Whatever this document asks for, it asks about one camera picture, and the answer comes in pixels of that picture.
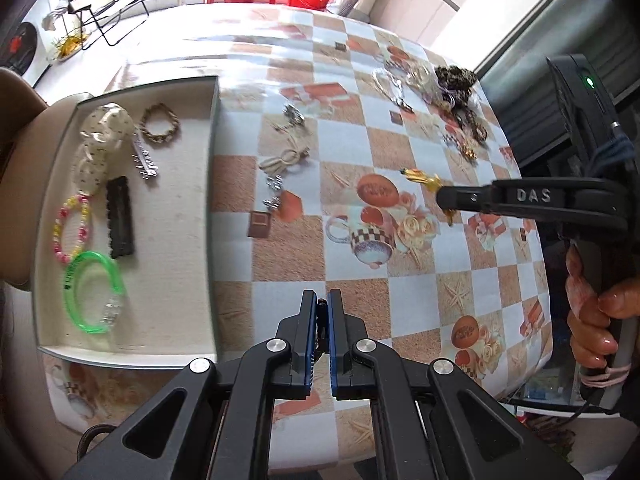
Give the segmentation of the person's right hand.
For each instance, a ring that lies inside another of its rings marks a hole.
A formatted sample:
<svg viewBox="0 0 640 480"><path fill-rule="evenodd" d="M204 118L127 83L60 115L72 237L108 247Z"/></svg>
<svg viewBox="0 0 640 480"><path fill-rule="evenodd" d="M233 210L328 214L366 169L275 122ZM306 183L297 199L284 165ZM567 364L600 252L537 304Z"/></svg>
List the person's right hand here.
<svg viewBox="0 0 640 480"><path fill-rule="evenodd" d="M639 316L639 279L623 281L598 296L582 275L582 258L574 245L568 248L565 262L570 348L580 365L605 368L606 358L618 351L611 322Z"/></svg>

